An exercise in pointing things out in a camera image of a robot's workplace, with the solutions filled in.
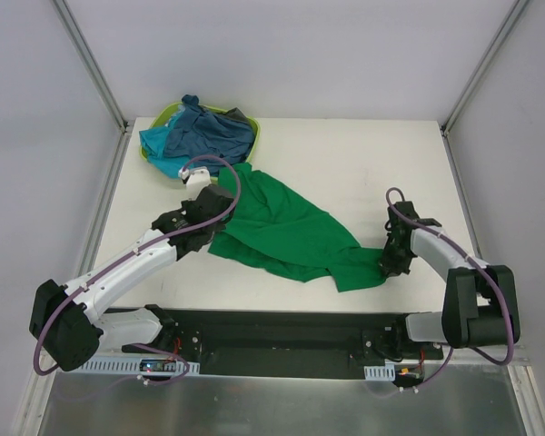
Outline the green t shirt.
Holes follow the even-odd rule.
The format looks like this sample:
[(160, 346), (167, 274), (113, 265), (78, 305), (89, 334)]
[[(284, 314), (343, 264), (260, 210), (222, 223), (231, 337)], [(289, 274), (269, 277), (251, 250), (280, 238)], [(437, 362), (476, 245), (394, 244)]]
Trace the green t shirt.
[(267, 173), (238, 163), (218, 184), (241, 197), (233, 218), (213, 237), (212, 255), (297, 282), (331, 277), (338, 292), (385, 283), (382, 250), (363, 247), (333, 216)]

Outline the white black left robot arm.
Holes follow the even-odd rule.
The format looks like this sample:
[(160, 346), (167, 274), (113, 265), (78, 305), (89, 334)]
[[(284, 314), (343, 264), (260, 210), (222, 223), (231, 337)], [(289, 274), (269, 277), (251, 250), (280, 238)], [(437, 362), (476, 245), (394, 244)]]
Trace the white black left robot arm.
[(99, 351), (172, 354), (177, 328), (155, 304), (129, 312), (109, 308), (147, 277), (190, 252), (200, 251), (232, 219), (239, 193), (208, 184), (192, 200), (162, 213), (131, 246), (100, 267), (65, 284), (49, 279), (36, 290), (30, 333), (36, 353), (73, 371)]

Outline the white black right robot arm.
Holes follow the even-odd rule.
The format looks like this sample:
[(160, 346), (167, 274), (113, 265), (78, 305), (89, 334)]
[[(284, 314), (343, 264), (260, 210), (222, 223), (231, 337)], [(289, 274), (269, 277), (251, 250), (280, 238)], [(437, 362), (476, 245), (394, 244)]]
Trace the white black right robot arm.
[(389, 205), (388, 216), (387, 241), (379, 260), (384, 277), (408, 274), (411, 261), (421, 258), (445, 283), (439, 312), (411, 313), (405, 327), (391, 335), (397, 356), (411, 358), (424, 342), (447, 343), (455, 349), (517, 343), (520, 317), (509, 267), (469, 256), (438, 221), (422, 219), (409, 201)]

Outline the dark blue t shirt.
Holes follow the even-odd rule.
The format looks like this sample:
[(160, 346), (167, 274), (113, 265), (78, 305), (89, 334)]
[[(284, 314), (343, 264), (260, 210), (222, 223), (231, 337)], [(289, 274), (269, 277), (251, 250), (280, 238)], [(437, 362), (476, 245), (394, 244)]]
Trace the dark blue t shirt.
[(223, 113), (215, 112), (200, 104), (196, 95), (186, 94), (182, 98), (180, 114), (196, 115), (194, 131), (197, 133), (200, 155), (210, 154), (234, 165), (243, 162), (253, 148), (256, 133), (252, 125), (233, 121)]

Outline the teal t shirt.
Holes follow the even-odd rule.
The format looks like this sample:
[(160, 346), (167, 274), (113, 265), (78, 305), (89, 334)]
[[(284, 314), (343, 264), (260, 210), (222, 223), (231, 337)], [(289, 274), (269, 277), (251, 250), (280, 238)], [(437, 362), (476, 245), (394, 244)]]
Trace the teal t shirt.
[(178, 172), (200, 154), (196, 115), (177, 114), (166, 124), (139, 133), (141, 149), (146, 161), (169, 178), (179, 178)]

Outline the grey t shirt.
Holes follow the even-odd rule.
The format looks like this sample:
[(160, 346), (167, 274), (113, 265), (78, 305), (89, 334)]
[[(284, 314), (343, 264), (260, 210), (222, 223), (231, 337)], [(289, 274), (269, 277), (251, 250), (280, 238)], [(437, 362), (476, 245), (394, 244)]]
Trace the grey t shirt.
[(223, 116), (236, 122), (242, 122), (247, 124), (249, 123), (249, 119), (238, 107), (234, 107), (233, 109), (228, 110), (227, 112), (223, 113)]

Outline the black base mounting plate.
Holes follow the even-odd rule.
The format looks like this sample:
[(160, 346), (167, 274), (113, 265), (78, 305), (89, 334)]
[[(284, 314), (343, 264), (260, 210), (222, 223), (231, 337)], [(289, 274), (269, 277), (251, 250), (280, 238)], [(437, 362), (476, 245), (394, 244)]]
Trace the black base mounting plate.
[(397, 313), (165, 310), (167, 332), (147, 341), (200, 364), (202, 375), (360, 380), (364, 366), (442, 358), (411, 342)]

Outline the left aluminium frame post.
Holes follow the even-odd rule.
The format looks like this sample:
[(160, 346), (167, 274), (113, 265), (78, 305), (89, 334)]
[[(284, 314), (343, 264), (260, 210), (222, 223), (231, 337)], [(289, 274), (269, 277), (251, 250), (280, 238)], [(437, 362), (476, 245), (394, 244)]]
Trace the left aluminium frame post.
[(114, 120), (119, 131), (124, 134), (129, 126), (129, 121), (125, 118), (111, 87), (104, 77), (100, 65), (96, 61), (93, 51), (91, 50), (83, 31), (69, 4), (65, 0), (52, 0), (51, 5), (55, 10), (63, 28), (74, 46), (84, 68), (89, 75), (95, 90), (101, 97), (105, 108)]

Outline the aluminium frame post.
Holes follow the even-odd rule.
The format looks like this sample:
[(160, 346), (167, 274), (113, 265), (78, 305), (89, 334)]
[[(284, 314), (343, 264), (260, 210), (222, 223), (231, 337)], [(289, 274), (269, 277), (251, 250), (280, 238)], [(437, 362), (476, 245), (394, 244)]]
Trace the aluminium frame post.
[(462, 112), (477, 92), (503, 46), (507, 43), (531, 4), (531, 0), (516, 0), (510, 5), (507, 14), (502, 18), (498, 29), (483, 51), (480, 60), (471, 72), (449, 114), (441, 123), (441, 135), (443, 137), (447, 137), (453, 126), (458, 122)]
[(74, 46), (84, 68), (89, 75), (95, 90), (101, 97), (105, 108), (114, 120), (119, 131), (124, 134), (129, 126), (129, 121), (125, 118), (111, 87), (104, 77), (100, 65), (96, 61), (93, 51), (91, 50), (83, 31), (69, 4), (65, 0), (52, 0), (51, 5), (55, 10), (63, 28)]

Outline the right aluminium frame post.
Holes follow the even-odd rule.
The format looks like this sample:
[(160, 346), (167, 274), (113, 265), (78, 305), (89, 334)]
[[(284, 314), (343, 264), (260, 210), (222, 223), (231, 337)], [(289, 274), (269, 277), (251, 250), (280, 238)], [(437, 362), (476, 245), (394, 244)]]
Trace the right aluminium frame post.
[(516, 0), (510, 5), (507, 14), (502, 18), (498, 29), (483, 51), (480, 60), (471, 72), (449, 114), (441, 123), (441, 135), (443, 137), (447, 137), (453, 126), (458, 122), (462, 112), (477, 92), (503, 46), (507, 43), (531, 4), (531, 0)]

